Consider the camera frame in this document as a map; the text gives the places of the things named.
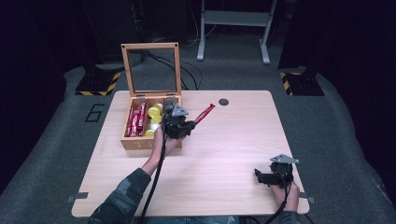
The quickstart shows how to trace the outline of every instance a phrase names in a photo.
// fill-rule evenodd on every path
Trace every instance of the wooden table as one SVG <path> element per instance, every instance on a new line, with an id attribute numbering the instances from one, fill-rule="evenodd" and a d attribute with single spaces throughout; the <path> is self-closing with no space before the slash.
<path id="1" fill-rule="evenodd" d="M 226 106 L 220 99 L 229 100 Z M 149 157 L 150 150 L 125 150 L 120 142 L 130 95 L 115 93 L 92 153 L 72 214 L 89 217 L 121 180 Z M 270 174 L 270 158 L 292 157 L 288 141 L 269 91 L 183 91 L 182 106 L 194 120 L 210 104 L 216 107 L 183 140 L 164 163 L 149 204 L 148 217 L 269 215 L 277 205 L 270 188 L 258 183 L 257 168 Z M 304 191 L 294 166 L 294 180 Z M 151 184 L 136 211 L 139 216 Z M 300 199 L 298 212 L 309 204 Z"/>

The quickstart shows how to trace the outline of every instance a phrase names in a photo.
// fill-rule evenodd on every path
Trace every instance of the wooden box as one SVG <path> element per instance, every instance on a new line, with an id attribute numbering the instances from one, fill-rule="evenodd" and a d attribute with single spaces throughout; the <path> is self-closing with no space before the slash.
<path id="1" fill-rule="evenodd" d="M 144 135 L 150 129 L 149 108 L 166 101 L 181 105 L 178 43 L 122 44 L 121 50 L 131 99 L 120 140 L 127 150 L 152 149 L 154 137 Z M 146 103 L 143 131 L 131 136 L 131 112 L 142 103 Z"/>

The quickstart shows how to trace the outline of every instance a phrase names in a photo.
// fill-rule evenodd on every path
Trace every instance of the box lid frame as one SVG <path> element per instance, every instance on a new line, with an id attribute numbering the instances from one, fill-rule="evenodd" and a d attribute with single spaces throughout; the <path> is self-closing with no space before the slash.
<path id="1" fill-rule="evenodd" d="M 131 58 L 128 53 L 129 50 L 144 50 L 144 49 L 172 49 L 174 52 L 174 66 L 175 66 L 175 81 L 176 91 L 138 91 L 134 89 L 134 81 L 132 74 Z M 128 89 L 131 97 L 138 97 L 144 95 L 150 96 L 167 96 L 167 95 L 181 95 L 181 79 L 180 79 L 180 56 L 177 42 L 170 43 L 138 43 L 138 44 L 121 44 L 122 58 L 125 66 L 125 74 L 128 81 Z"/>

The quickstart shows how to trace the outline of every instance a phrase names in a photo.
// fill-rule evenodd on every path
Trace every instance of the yellow lid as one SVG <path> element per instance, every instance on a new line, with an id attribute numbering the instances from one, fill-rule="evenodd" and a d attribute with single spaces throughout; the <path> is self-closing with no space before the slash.
<path id="1" fill-rule="evenodd" d="M 163 112 L 163 104 L 155 104 L 155 105 L 153 105 L 153 106 L 159 108 L 160 111 L 161 111 L 161 113 Z"/>
<path id="2" fill-rule="evenodd" d="M 150 123 L 161 123 L 163 117 L 161 115 L 156 115 L 149 121 Z"/>
<path id="3" fill-rule="evenodd" d="M 154 136 L 154 133 L 155 133 L 154 130 L 148 129 L 148 130 L 145 132 L 145 136 L 146 136 L 146 137 L 151 137 L 151 136 Z"/>
<path id="4" fill-rule="evenodd" d="M 155 116 L 160 116 L 161 110 L 157 106 L 152 106 L 148 109 L 148 115 L 151 118 L 154 118 Z"/>

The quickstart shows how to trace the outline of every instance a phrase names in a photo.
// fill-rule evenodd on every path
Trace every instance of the open box lid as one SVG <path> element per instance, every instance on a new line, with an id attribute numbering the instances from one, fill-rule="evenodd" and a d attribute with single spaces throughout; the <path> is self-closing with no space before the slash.
<path id="1" fill-rule="evenodd" d="M 121 44 L 131 97 L 181 95 L 178 43 Z"/>

